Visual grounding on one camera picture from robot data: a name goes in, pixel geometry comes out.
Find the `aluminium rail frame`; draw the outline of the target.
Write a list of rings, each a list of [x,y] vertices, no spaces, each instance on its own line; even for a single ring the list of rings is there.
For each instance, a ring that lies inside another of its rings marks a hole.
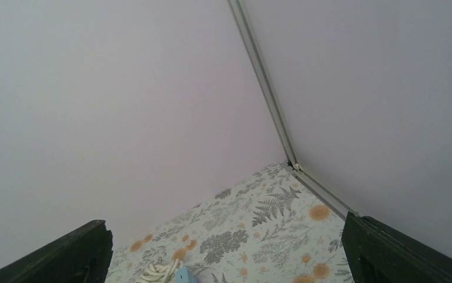
[[[287,156],[286,167],[290,169],[296,179],[308,187],[325,204],[329,205],[339,217],[345,219],[349,213],[359,216],[361,212],[356,204],[353,204],[350,200],[346,200],[344,196],[335,191],[334,188],[319,177],[313,169],[303,164],[302,156],[296,150],[286,116],[280,106],[279,96],[272,82],[266,61],[263,58],[261,46],[257,41],[247,6],[244,1],[228,1],[227,3],[240,32],[261,92],[265,98],[268,110]]]

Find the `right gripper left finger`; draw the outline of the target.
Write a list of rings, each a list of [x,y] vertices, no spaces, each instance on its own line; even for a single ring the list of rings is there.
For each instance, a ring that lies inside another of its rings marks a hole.
[[[0,282],[104,282],[113,255],[105,220],[92,220],[0,269]]]

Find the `light blue cube plug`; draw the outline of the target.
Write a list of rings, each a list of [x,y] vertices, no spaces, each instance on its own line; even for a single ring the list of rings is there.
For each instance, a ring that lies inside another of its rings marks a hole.
[[[176,270],[174,280],[175,283],[200,283],[198,277],[185,266]]]

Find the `floral table mat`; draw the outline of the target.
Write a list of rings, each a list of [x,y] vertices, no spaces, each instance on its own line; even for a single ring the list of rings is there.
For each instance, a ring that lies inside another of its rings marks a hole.
[[[118,249],[106,281],[178,259],[202,282],[352,282],[343,227],[275,163]]]

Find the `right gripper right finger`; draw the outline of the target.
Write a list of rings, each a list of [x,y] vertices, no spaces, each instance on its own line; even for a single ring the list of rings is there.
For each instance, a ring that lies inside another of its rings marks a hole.
[[[452,258],[370,216],[348,212],[342,243],[355,282],[452,282]]]

